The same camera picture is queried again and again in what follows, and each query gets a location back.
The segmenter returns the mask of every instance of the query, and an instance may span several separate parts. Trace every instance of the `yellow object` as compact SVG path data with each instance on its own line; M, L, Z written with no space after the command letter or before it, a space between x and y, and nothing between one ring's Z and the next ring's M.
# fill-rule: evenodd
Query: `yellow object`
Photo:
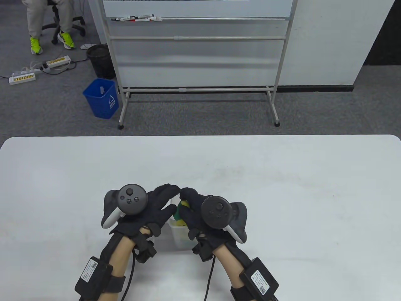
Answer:
M184 226L184 227L186 227L186 223L184 222L184 220L178 220L178 221L176 221L176 225L177 226Z
M187 201L181 201L181 205L189 208L189 203Z

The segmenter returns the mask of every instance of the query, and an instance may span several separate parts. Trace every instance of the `whiteboard marker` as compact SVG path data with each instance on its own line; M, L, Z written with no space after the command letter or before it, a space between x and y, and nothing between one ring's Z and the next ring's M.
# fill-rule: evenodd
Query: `whiteboard marker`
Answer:
M135 19L135 20L130 20L131 22L149 22L149 21L161 21L161 17L151 17L147 19Z
M123 22L123 21L132 21L132 20L149 19L149 18L152 18L152 17L154 17L153 14L148 14L148 15L139 16L139 17L130 16L130 17L116 18L116 21L121 21L121 22Z

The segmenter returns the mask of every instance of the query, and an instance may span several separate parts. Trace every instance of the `neon yellow sneaker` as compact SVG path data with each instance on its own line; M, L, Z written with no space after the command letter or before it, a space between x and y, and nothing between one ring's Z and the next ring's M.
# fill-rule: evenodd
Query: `neon yellow sneaker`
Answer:
M30 37L30 51L34 55L41 54L43 52L41 45L39 44L39 39Z
M75 48L74 42L71 39L71 36L69 33L62 33L61 31L57 35L57 38L59 39L60 42L64 44L65 49L72 49Z

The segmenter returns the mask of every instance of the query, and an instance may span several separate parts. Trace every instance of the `power strip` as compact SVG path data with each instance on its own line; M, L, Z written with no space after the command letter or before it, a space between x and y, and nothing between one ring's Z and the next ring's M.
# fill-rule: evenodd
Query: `power strip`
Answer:
M71 63L71 59L68 55L66 55L64 57L60 57L60 58L52 60L52 61L47 61L46 65L49 68L54 68L54 67L63 66L63 65L69 64L69 63Z
M34 81L36 79L35 72L30 72L23 75L12 76L8 79L10 85L16 85L18 83L25 83L27 81Z

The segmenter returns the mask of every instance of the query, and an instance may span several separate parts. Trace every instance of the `blue trash bin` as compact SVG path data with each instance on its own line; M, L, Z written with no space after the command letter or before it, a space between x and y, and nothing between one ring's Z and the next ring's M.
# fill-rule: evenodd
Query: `blue trash bin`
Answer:
M95 79L83 95L91 106L93 114L98 118L110 119L118 110L117 92L114 81Z

